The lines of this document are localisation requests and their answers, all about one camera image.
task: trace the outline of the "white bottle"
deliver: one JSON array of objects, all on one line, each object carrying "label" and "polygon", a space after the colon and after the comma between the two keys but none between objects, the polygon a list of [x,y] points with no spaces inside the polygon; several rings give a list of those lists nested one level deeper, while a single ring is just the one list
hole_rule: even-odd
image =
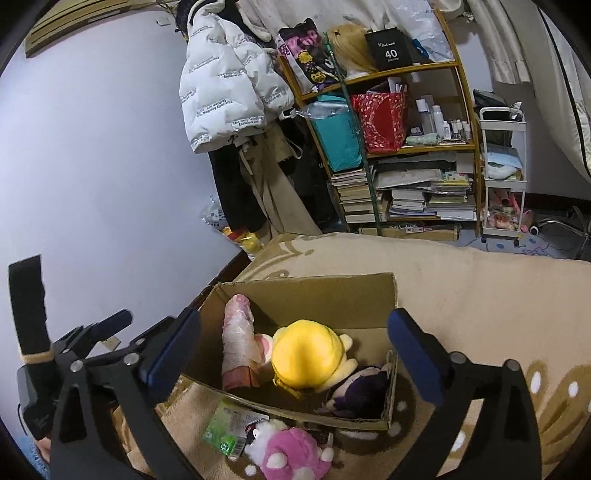
[{"label": "white bottle", "polygon": [[449,126],[449,122],[443,122],[443,139],[444,140],[451,140],[452,139],[452,129]]},{"label": "white bottle", "polygon": [[454,140],[459,140],[460,139],[460,131],[457,128],[457,121],[452,121],[452,138]]},{"label": "white bottle", "polygon": [[433,125],[433,117],[429,114],[429,106],[424,99],[417,100],[418,113],[421,116],[421,123],[423,125],[423,135],[435,133],[435,125]]},{"label": "white bottle", "polygon": [[464,132],[466,135],[466,141],[469,142],[472,140],[472,127],[470,126],[470,122],[462,122],[464,125]]},{"label": "white bottle", "polygon": [[457,125],[458,138],[460,140],[465,140],[465,137],[464,137],[464,125],[462,124],[462,121],[461,120],[457,120],[456,121],[456,125]]},{"label": "white bottle", "polygon": [[445,119],[443,118],[443,113],[441,112],[441,107],[439,105],[433,105],[433,121],[435,122],[435,130],[437,131],[437,135],[441,138],[445,137],[445,129],[443,124]]}]

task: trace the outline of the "plastic bag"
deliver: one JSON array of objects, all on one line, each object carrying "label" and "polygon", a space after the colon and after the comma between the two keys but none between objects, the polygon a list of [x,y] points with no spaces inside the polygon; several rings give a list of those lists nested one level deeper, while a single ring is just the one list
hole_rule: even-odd
[{"label": "plastic bag", "polygon": [[216,230],[226,235],[232,242],[237,243],[240,247],[251,256],[259,252],[263,245],[255,233],[250,233],[248,230],[233,232],[228,225],[226,215],[222,210],[222,205],[217,197],[213,195],[209,197],[211,203],[201,210],[199,216],[206,224],[211,225]]},{"label": "plastic bag", "polygon": [[392,24],[417,40],[432,61],[452,61],[453,54],[439,20],[427,0],[382,0]]},{"label": "plastic bag", "polygon": [[222,389],[258,387],[261,351],[255,340],[254,317],[244,295],[234,295],[224,309]]},{"label": "plastic bag", "polygon": [[223,232],[225,228],[228,227],[228,220],[226,220],[226,215],[222,210],[222,205],[217,197],[213,195],[209,197],[211,203],[199,212],[199,217],[203,220],[206,224],[211,225],[216,230]]},{"label": "plastic bag", "polygon": [[345,100],[326,102],[319,100],[306,106],[303,110],[296,110],[297,115],[309,120],[325,120],[332,116],[349,113],[349,105]]}]

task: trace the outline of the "paper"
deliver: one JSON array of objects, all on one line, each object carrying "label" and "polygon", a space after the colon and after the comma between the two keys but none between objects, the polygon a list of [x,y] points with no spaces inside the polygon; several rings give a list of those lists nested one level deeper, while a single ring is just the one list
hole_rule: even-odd
[{"label": "paper", "polygon": [[458,173],[474,173],[474,155],[471,153],[458,153],[456,156],[456,171]]},{"label": "paper", "polygon": [[476,222],[476,212],[474,211],[453,211],[438,212],[441,220],[459,220],[465,222]]},{"label": "paper", "polygon": [[375,187],[378,190],[384,190],[432,180],[441,180],[441,170],[393,170],[379,173]]}]

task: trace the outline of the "cardboard box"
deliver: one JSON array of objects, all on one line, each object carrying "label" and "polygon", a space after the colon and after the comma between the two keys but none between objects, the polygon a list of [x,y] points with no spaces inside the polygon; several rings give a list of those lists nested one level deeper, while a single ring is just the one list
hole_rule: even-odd
[{"label": "cardboard box", "polygon": [[356,358],[360,366],[382,365],[390,352],[394,367],[379,420],[345,420],[317,414],[316,409],[326,400],[326,392],[300,401],[273,383],[222,392],[224,395],[247,407],[296,421],[348,430],[389,428],[398,365],[386,329],[388,316],[397,306],[394,275],[278,278],[216,285],[200,309],[201,337],[186,375],[218,391],[222,387],[224,308],[238,293],[251,301],[256,333],[273,335],[277,328],[296,320],[314,320],[338,334],[350,335],[353,347],[348,357]]},{"label": "cardboard box", "polygon": [[[360,228],[359,233],[362,235],[378,234],[377,228]],[[422,240],[432,240],[435,242],[455,242],[459,238],[459,228],[454,226],[453,230],[428,230],[424,232],[407,233],[405,229],[401,228],[382,228],[382,236],[389,238],[420,238]]]}]

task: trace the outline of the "pink plush toy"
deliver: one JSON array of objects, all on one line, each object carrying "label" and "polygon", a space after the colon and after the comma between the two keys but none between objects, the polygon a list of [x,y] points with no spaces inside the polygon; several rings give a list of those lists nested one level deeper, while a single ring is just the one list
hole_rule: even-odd
[{"label": "pink plush toy", "polygon": [[245,452],[267,480],[320,480],[332,465],[331,447],[321,449],[308,432],[282,421],[260,421],[246,432],[254,439]]}]

